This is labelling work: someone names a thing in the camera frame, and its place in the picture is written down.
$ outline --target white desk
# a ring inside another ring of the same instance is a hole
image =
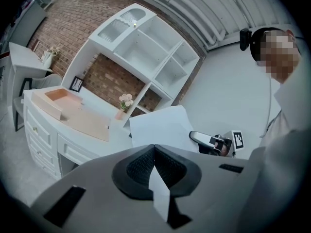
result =
[[[63,88],[44,88],[44,91]],[[91,159],[132,148],[129,131],[114,116],[118,109],[93,93],[81,88],[72,92],[83,99],[83,106],[111,118],[109,142],[68,127],[53,118],[31,101],[33,90],[24,91],[24,121],[28,146],[33,160],[46,172],[60,179],[71,171],[74,163],[80,165]]]
[[[52,72],[52,70],[46,69],[40,58],[29,48],[10,42],[9,49],[10,59],[8,67],[10,68],[10,73],[7,87],[7,106],[8,112],[15,124],[14,115],[16,110],[13,107],[13,100],[18,97],[24,78],[44,78],[46,72]]]

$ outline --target person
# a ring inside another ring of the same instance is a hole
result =
[[[281,86],[298,67],[301,55],[293,32],[277,28],[262,28],[254,32],[250,41],[251,54],[257,65],[278,81]],[[292,130],[282,109],[267,125],[260,147]]]

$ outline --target white floor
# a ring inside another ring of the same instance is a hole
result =
[[[0,101],[0,178],[11,196],[28,206],[56,182],[32,160],[25,130],[15,132],[4,101]]]

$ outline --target black slot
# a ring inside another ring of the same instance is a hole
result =
[[[231,171],[231,172],[235,172],[235,173],[242,173],[243,171],[243,167],[240,167],[240,166],[232,166],[232,165],[228,165],[228,164],[221,164],[219,166],[219,168],[222,168],[224,170],[228,170],[228,171]]]
[[[81,187],[71,187],[44,215],[44,218],[52,224],[62,227],[85,191]]]

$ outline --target picture frame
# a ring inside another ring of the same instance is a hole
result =
[[[80,79],[79,77],[75,76],[71,85],[70,85],[69,90],[80,92],[81,87],[82,87],[82,83],[83,83],[83,79]]]

